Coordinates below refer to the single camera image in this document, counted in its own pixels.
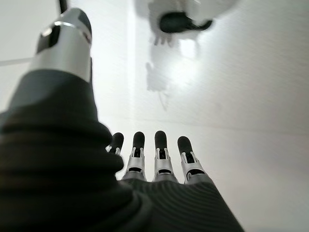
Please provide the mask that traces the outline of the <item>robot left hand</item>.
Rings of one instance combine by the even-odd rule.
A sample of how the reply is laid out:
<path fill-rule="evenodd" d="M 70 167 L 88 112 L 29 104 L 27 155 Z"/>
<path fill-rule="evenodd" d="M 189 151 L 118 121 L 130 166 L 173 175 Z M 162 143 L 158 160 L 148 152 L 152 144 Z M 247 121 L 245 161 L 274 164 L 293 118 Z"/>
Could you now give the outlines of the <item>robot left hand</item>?
<path fill-rule="evenodd" d="M 1 231 L 242 231 L 187 137 L 178 139 L 184 183 L 174 175 L 163 131 L 155 134 L 152 182 L 142 132 L 123 164 L 123 135 L 98 120 L 91 39 L 85 12 L 62 13 L 40 34 L 0 115 Z"/>

